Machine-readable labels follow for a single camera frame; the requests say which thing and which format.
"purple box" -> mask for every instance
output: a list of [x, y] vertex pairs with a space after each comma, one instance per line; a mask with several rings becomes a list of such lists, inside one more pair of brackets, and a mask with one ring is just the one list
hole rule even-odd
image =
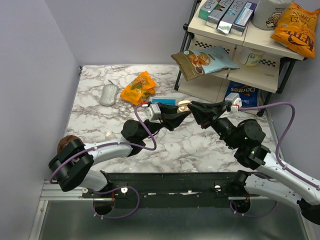
[[242, 36], [250, 18], [254, 14], [256, 7], [257, 7], [257, 4], [255, 4], [253, 2], [247, 1], [245, 3], [240, 14], [238, 15], [238, 17], [236, 18], [236, 20], [232, 24], [232, 28], [230, 31], [232, 34]]

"white shelf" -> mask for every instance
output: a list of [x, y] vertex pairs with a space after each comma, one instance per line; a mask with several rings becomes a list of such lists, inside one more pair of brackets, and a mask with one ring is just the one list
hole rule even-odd
[[242, 50], [238, 46], [233, 61], [239, 69], [232, 69], [228, 80], [275, 93], [278, 89], [280, 57], [265, 54], [257, 66], [244, 66], [239, 61]]
[[[230, 59], [232, 59], [234, 52], [235, 52], [236, 45], [234, 45], [232, 43], [225, 42], [225, 41], [219, 41], [216, 39], [205, 37], [205, 36], [194, 35], [194, 38], [192, 39], [188, 50], [206, 49], [206, 48], [212, 48], [215, 46], [223, 47], [224, 50], [229, 54]], [[229, 73], [229, 70], [230, 70], [229, 68], [223, 69], [221, 71], [217, 71], [217, 72], [212, 73], [212, 75], [225, 79]]]
[[228, 42], [231, 44], [236, 44], [242, 46], [244, 40], [245, 40], [245, 35], [246, 35], [246, 30], [244, 30], [244, 33], [242, 36], [234, 35], [234, 34], [223, 34], [218, 32], [216, 29], [207, 26], [206, 21], [199, 18], [199, 10], [203, 4], [205, 4], [206, 0], [202, 0], [201, 3], [199, 4], [198, 9], [196, 10], [189, 26], [188, 26], [188, 31], [194, 34], [198, 34], [204, 37], [208, 37], [211, 39], [216, 39], [224, 42]]
[[303, 60], [304, 57], [298, 53], [291, 51], [289, 48], [281, 45], [277, 41], [270, 38], [274, 30], [262, 30], [255, 27], [252, 22], [249, 22], [243, 46], [253, 48], [267, 53], [280, 55], [292, 59]]
[[180, 78], [178, 91], [211, 103], [223, 101], [230, 81], [212, 74], [199, 76], [191, 81]]

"wall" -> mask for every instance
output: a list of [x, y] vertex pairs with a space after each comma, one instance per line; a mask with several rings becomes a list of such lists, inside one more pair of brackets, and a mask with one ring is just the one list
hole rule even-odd
[[[297, 3], [301, 7], [314, 11], [320, 7], [317, 0]], [[284, 159], [303, 172], [320, 179], [320, 26], [316, 29], [316, 58], [297, 62], [281, 95], [274, 94], [272, 102], [292, 102], [296, 116], [292, 127], [281, 145]], [[291, 116], [289, 107], [277, 107], [270, 110], [277, 135], [280, 137]], [[320, 226], [316, 226], [320, 239]]]
[[29, 238], [79, 65], [44, 0], [0, 8], [0, 239]]
[[81, 65], [173, 64], [193, 0], [46, 0]]

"orange bag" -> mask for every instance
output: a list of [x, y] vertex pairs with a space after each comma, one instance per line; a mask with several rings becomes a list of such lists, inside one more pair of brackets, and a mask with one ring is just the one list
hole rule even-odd
[[271, 38], [306, 58], [314, 59], [315, 29], [319, 12], [320, 8], [310, 12], [295, 2], [290, 3]]
[[149, 96], [156, 93], [155, 86], [155, 81], [147, 71], [144, 71], [125, 87], [120, 97], [134, 105], [139, 105], [146, 101]]

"gray mesh object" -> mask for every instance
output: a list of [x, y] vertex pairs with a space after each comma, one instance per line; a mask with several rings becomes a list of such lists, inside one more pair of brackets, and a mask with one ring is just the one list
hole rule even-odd
[[100, 97], [100, 104], [103, 106], [111, 106], [116, 102], [116, 96], [119, 91], [119, 87], [114, 85], [112, 81], [109, 80], [111, 84], [105, 85], [102, 89], [102, 95]]

